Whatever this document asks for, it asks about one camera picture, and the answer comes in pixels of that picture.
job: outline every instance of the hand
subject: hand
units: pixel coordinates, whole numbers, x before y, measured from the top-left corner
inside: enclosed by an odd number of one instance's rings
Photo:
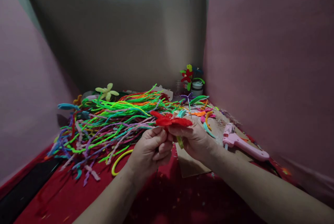
[[[167,165],[172,156],[172,140],[163,127],[146,130],[126,164],[132,176],[145,183],[159,166]]]
[[[212,139],[203,129],[197,121],[193,121],[193,125],[189,127],[183,126],[170,126],[169,133],[174,136],[181,136],[184,149],[186,152],[196,160],[204,163],[207,160],[211,152],[217,147],[217,143]]]

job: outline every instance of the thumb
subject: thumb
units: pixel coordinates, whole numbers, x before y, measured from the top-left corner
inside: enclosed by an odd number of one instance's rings
[[[167,132],[165,129],[161,129],[161,131],[154,137],[147,139],[147,146],[150,150],[155,150],[159,147],[162,143],[164,143],[167,139]]]
[[[186,138],[192,138],[194,135],[193,127],[184,127],[184,126],[170,126],[169,127],[170,134],[174,136],[182,136]]]

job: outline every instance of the hot glue gun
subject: hot glue gun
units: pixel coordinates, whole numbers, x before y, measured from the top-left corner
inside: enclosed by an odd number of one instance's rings
[[[224,130],[223,144],[225,149],[227,147],[233,147],[236,145],[255,159],[259,161],[266,161],[269,159],[269,154],[265,151],[261,151],[252,147],[250,144],[243,141],[236,133],[235,127],[232,123],[228,123]]]

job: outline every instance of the plastic bottle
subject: plastic bottle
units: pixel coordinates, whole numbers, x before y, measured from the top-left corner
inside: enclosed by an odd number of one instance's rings
[[[175,96],[180,96],[185,93],[185,82],[181,82],[180,80],[175,82],[174,94]]]

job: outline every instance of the red flower petal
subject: red flower petal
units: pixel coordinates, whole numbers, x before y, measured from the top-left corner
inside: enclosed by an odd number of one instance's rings
[[[172,121],[168,118],[159,118],[156,121],[157,126],[169,126],[172,124]]]
[[[160,113],[156,112],[156,111],[151,111],[150,114],[154,117],[157,117],[157,118],[163,118],[164,116],[161,115]]]
[[[166,118],[172,118],[173,117],[173,114],[170,114],[170,113],[166,113]]]
[[[175,118],[172,119],[173,124],[178,124],[181,126],[192,126],[192,122],[188,119],[182,119],[182,118]]]

